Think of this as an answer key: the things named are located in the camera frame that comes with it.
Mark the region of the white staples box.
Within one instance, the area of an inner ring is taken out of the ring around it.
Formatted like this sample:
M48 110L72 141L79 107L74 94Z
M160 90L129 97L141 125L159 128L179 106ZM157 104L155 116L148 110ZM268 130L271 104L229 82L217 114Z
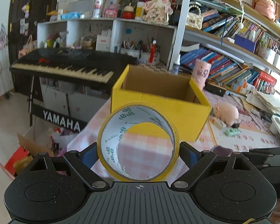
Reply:
M227 127L227 125L219 118L213 117L211 119L211 123L216 126L219 130L223 130Z

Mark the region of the pink plush pig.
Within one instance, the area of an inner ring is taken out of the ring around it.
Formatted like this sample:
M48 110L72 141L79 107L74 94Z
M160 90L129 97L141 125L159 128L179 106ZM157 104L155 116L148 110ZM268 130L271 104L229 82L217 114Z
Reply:
M228 126L240 122L237 107L228 102L217 103L213 108L213 114Z

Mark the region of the pink checkered tablecloth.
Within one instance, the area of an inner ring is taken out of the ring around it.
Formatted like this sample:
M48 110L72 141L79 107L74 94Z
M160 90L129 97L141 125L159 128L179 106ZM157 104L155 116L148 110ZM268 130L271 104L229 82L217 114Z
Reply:
M248 151L252 148L280 147L280 136L275 136L265 129L261 119L248 114L240 100L231 96L217 96L204 93L212 105L219 101L229 102L239 107L240 133L228 137L210 121L204 125L199 138L191 145L197 150L211 150L216 145L234 151ZM86 128L79 133L67 146L67 150L82 151L96 142L99 129L110 114L110 102L107 101L89 121ZM118 157L126 172L133 178L143 179L145 176L157 175L170 159L172 144L169 139L133 134L124 134L118 146Z

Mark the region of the stack of papers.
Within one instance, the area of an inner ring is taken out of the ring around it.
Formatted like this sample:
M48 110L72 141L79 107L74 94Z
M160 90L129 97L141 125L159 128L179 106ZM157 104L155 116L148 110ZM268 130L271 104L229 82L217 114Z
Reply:
M280 100L274 95L268 95L260 91L253 91L246 95L246 102L262 111L280 115Z

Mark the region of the yellow cardboard box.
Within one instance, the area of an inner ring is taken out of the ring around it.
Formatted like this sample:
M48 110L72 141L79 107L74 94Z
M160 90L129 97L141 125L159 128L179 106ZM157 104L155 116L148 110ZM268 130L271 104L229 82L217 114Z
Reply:
M112 88L110 111L133 103L157 109L186 142L199 138L212 108L192 78L127 65Z

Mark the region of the red gift bag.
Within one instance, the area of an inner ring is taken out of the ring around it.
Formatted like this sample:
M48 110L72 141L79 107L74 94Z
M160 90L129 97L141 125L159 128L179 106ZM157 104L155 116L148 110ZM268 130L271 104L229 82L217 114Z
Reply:
M5 164L0 162L0 168L11 180L14 180L39 153L54 156L52 137L48 134L41 134L37 142L33 140L33 137L19 133L17 133L17 138L18 148Z

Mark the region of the pink cylindrical humidifier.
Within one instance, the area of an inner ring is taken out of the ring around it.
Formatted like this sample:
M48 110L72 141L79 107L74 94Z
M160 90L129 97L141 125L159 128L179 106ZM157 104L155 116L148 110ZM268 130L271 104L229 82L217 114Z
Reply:
M200 59L196 59L196 63L192 72L192 78L194 79L195 83L197 84L197 87L200 90L203 90L205 86L205 82L209 76L210 69L210 63Z

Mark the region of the black yamaha keyboard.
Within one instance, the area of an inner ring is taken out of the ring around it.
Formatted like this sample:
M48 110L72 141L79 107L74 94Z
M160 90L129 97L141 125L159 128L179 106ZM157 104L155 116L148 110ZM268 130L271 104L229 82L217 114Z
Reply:
M10 71L67 81L110 94L129 64L136 65L137 59L88 49L39 48L14 61Z

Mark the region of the row of leaning books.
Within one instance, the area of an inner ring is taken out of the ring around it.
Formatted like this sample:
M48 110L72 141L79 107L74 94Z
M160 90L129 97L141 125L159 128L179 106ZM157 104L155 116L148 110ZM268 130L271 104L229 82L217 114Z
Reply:
M275 92L277 79L267 72L202 46L189 52L181 52L180 71L192 75L196 59L211 64L206 81L214 82L226 90L231 89L243 95L253 91L265 94Z

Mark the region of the white blue spray bottle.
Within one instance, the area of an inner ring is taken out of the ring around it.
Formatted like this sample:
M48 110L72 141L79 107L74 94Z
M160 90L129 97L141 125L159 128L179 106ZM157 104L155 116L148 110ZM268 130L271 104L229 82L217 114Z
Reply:
M172 73L174 75L178 75L179 69L180 69L180 59L181 55L178 55L177 58L175 59L172 67Z

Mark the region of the wooden chess box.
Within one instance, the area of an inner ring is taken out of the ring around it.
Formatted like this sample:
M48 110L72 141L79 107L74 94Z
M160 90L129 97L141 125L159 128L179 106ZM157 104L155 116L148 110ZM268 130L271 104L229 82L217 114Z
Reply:
M150 70L150 71L155 71L155 72L164 72L164 73L167 73L168 71L166 70L166 68L163 68L163 67L157 67L157 66L154 66L154 65L148 65L148 64L143 64L143 63L140 63L137 65L138 67L142 67L144 69L147 69L147 70Z

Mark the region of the white shelf unit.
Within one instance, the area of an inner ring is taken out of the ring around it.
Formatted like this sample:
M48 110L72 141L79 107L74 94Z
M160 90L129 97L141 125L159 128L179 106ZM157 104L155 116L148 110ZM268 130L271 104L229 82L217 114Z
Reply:
M172 68L171 57L176 37L176 27L151 24L145 21L123 18L88 18L43 22L37 25L37 47L45 47L58 37L61 47L80 48L82 40L95 41L94 49L100 51L120 52L123 42L127 42L132 50L139 41L144 45L157 43L155 61Z

